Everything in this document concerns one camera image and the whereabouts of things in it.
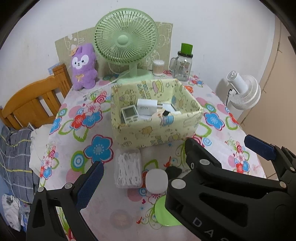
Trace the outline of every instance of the green round plate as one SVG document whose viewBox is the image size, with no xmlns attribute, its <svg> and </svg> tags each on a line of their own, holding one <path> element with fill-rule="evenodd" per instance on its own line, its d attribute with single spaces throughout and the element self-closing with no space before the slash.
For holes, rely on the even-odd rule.
<svg viewBox="0 0 296 241">
<path fill-rule="evenodd" d="M 157 221 L 163 226 L 182 225 L 170 212 L 165 208 L 165 197 L 157 200 L 154 206 L 154 214 Z"/>
</svg>

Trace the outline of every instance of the fan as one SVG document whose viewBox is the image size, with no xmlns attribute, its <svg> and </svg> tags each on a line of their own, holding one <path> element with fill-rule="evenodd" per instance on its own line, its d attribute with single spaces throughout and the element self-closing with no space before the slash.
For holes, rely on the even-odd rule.
<svg viewBox="0 0 296 241">
<path fill-rule="evenodd" d="M 155 22 L 136 9 L 114 10 L 102 17 L 95 27 L 95 50 L 109 63 L 129 64 L 129 70 L 118 77 L 120 83 L 153 79 L 151 72 L 137 69 L 137 64 L 155 49 L 157 42 Z"/>
<path fill-rule="evenodd" d="M 233 107 L 247 110 L 254 107 L 261 96 L 258 81 L 251 75 L 242 75 L 232 71 L 227 75 L 228 82 L 233 86 L 236 94 L 230 100 Z"/>
</svg>

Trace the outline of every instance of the purple plush toy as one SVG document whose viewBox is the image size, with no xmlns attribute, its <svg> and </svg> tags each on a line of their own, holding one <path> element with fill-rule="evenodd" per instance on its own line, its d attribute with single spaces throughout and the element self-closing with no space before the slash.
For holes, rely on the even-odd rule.
<svg viewBox="0 0 296 241">
<path fill-rule="evenodd" d="M 96 55 L 92 44 L 79 46 L 72 56 L 73 89 L 91 89 L 95 86 L 98 72 L 94 69 Z"/>
</svg>

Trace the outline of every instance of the green fan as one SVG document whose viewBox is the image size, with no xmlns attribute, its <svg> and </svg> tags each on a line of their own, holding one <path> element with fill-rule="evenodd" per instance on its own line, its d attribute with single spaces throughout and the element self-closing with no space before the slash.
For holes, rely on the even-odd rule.
<svg viewBox="0 0 296 241">
<path fill-rule="evenodd" d="M 119 75 L 120 83 L 153 79 L 151 72 L 137 69 L 137 64 L 155 49 L 157 42 L 155 22 L 136 9 L 114 10 L 102 17 L 95 28 L 96 51 L 110 63 L 129 65 L 129 70 Z"/>
</svg>

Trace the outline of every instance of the plaid fabric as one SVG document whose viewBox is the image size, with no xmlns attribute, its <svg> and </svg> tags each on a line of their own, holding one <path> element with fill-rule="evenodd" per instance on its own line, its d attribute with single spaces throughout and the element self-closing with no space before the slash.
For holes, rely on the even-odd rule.
<svg viewBox="0 0 296 241">
<path fill-rule="evenodd" d="M 0 175 L 20 200 L 32 203 L 39 177 L 29 168 L 30 128 L 19 131 L 4 126 L 0 136 Z"/>
</svg>

